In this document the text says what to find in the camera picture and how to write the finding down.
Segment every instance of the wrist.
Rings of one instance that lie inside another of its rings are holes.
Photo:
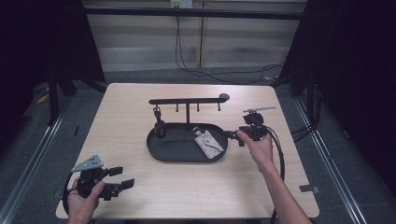
[[[261,162],[259,164],[259,171],[264,176],[267,176],[267,175],[270,175],[273,173],[278,174],[278,170],[276,169],[276,167],[272,161]]]

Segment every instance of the human arm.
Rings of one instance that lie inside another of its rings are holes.
[[[241,131],[236,134],[247,144],[253,160],[257,163],[259,171],[265,179],[279,217],[279,222],[282,224],[311,224],[310,219],[291,195],[274,165],[273,145],[270,134],[265,135],[261,141],[257,142],[252,141],[247,134]]]
[[[99,205],[98,196],[105,188],[103,181],[98,182],[91,191],[91,194],[84,198],[78,194],[76,189],[78,184],[78,178],[75,179],[73,187],[68,196],[67,203],[69,207],[69,219],[68,224],[87,224],[91,221],[93,212]]]

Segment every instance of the forearm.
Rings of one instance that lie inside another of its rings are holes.
[[[260,171],[264,176],[268,190],[271,194],[280,223],[310,224],[311,221],[291,195],[274,164],[272,162],[267,162],[260,167]]]

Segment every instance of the wooden table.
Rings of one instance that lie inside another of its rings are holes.
[[[111,84],[98,109],[76,164],[97,154],[104,168],[123,166],[122,175],[106,177],[108,183],[135,178],[134,187],[118,198],[101,200],[97,218],[260,218],[270,217],[274,206],[262,175],[247,147],[229,140],[224,157],[214,163],[166,163],[151,157],[147,136],[156,119],[150,99],[214,98],[221,93],[230,100],[220,104],[191,105],[191,122],[212,123],[235,131],[246,125],[244,109],[275,105],[260,111],[265,124],[273,128],[285,154],[286,184],[309,217],[318,216],[300,157],[292,141],[276,93],[271,87],[230,85]],[[185,106],[161,105],[165,122],[185,122]],[[275,163],[279,165],[277,153]],[[56,215],[67,218],[60,203]]]

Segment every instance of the gray carpet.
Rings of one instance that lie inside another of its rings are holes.
[[[244,71],[246,68],[211,68],[207,73]],[[249,68],[251,71],[260,68]],[[268,85],[276,80],[280,67],[265,71],[263,78],[252,85]],[[248,83],[260,77],[260,74],[218,75],[217,78],[227,79],[234,83]],[[177,69],[152,70],[129,73],[108,73],[107,83],[111,82],[147,82],[147,83],[197,83],[197,84],[230,84],[213,77],[197,77]],[[66,176],[74,166],[78,153],[92,125],[96,110],[103,94],[77,82],[77,94],[72,104],[64,113],[62,124],[53,138],[44,160],[24,196],[12,223],[66,223],[55,216],[59,199],[52,197],[53,191],[62,189]],[[297,130],[304,125],[297,110],[294,97],[290,96],[289,86],[276,88],[276,94],[285,113],[290,130]],[[67,97],[60,94],[61,106]],[[19,180],[26,162],[33,155],[42,135],[47,129],[50,117],[49,102],[41,105],[31,104],[23,119],[20,134],[9,147],[7,155],[1,159],[0,168],[4,173],[0,183],[1,201],[4,205],[13,186]],[[318,129],[324,138],[332,157],[351,192],[356,197],[368,223],[394,223],[396,220],[396,202],[381,179],[361,157],[355,144],[346,139],[343,128],[335,116],[324,106]],[[306,174],[311,185],[319,188],[316,199],[320,215],[315,218],[317,223],[353,223],[337,189],[334,186],[317,150],[308,135],[296,144]],[[164,223],[163,221],[139,221],[141,223]],[[230,220],[205,220],[206,223],[231,223]],[[123,223],[122,220],[98,220],[97,223]]]

